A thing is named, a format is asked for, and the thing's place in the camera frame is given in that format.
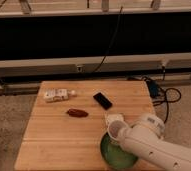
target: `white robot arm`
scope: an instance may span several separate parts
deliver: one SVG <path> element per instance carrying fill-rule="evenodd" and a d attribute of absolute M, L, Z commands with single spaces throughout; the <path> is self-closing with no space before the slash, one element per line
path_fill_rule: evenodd
<path fill-rule="evenodd" d="M 191 171 L 191 149 L 163 141 L 164 123 L 155 115 L 143 115 L 132 127 L 115 120 L 107 131 L 124 151 L 167 171 Z"/>

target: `phone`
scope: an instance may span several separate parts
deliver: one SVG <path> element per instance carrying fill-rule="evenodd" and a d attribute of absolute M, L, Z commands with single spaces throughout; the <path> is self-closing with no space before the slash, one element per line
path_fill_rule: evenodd
<path fill-rule="evenodd" d="M 102 94 L 97 93 L 93 98 L 105 109 L 109 109 L 112 106 L 112 103 Z"/>

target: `speckled floor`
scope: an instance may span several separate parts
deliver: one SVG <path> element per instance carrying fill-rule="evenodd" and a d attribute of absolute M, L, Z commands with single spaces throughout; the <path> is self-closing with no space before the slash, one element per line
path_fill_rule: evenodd
<path fill-rule="evenodd" d="M 181 91 L 182 99 L 170 105 L 165 139 L 191 147 L 191 86 L 176 88 Z M 0 96 L 0 171 L 13 171 L 35 98 L 36 95 Z M 164 118 L 164 107 L 156 111 Z"/>

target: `black wall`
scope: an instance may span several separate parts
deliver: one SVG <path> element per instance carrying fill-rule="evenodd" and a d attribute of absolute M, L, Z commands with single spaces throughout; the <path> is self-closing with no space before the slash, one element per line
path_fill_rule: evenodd
<path fill-rule="evenodd" d="M 117 15 L 0 19 L 0 60 L 103 56 Z M 126 14 L 110 55 L 191 52 L 191 13 Z"/>

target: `wooden table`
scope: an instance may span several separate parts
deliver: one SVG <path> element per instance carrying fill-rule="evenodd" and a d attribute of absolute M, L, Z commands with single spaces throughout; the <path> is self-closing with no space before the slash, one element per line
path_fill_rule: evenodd
<path fill-rule="evenodd" d="M 46 103 L 48 89 L 76 90 L 68 101 Z M 102 92 L 113 106 L 105 111 L 93 95 Z M 89 113 L 86 118 L 66 114 L 70 108 Z M 38 93 L 15 164 L 16 171 L 110 170 L 100 154 L 106 132 L 104 115 L 123 113 L 132 123 L 144 113 L 155 113 L 147 86 L 142 81 L 55 81 L 43 82 Z M 161 170 L 139 160 L 132 170 Z"/>

